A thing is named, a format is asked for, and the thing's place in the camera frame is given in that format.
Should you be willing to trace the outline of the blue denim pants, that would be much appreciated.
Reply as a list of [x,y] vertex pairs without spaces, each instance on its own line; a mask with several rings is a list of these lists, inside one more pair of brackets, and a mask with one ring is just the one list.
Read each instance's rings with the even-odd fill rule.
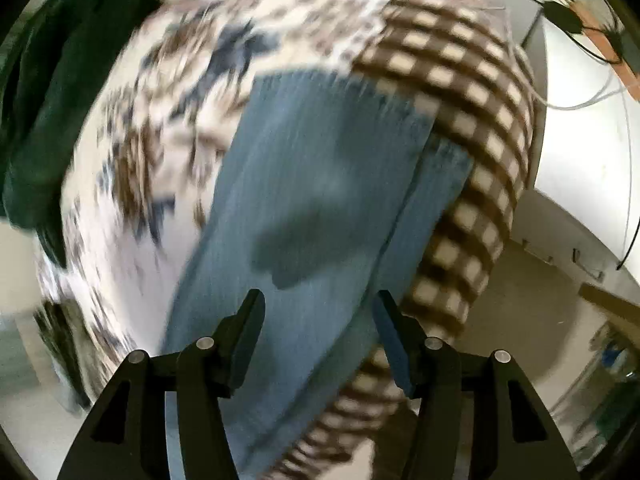
[[239,475],[266,472],[378,339],[373,298],[400,298],[473,166],[431,118],[324,70],[255,79],[163,348],[183,349],[262,291],[266,316],[222,417]]

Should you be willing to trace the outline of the dark green blanket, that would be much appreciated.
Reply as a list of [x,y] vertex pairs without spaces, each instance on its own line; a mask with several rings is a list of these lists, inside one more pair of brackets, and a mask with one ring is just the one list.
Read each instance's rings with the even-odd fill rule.
[[160,0],[47,0],[1,67],[1,215],[66,265],[61,193],[120,50]]

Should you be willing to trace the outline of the white headboard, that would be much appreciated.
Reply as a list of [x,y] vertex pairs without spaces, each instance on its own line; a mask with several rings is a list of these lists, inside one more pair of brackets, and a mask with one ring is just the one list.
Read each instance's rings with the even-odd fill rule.
[[612,67],[590,58],[548,21],[544,140],[534,188],[639,274],[639,102]]

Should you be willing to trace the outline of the floral bed cover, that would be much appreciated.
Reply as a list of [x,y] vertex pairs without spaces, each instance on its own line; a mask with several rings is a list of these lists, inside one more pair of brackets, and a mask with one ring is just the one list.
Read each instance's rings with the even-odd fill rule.
[[[163,348],[254,81],[324,70],[371,81],[431,118],[473,166],[396,298],[452,339],[487,286],[529,173],[536,110],[522,49],[481,6],[452,0],[184,0],[120,51],[62,187],[67,264],[43,274],[73,304],[100,385],[134,349]],[[255,479],[318,479],[352,459],[404,397],[376,342]]]

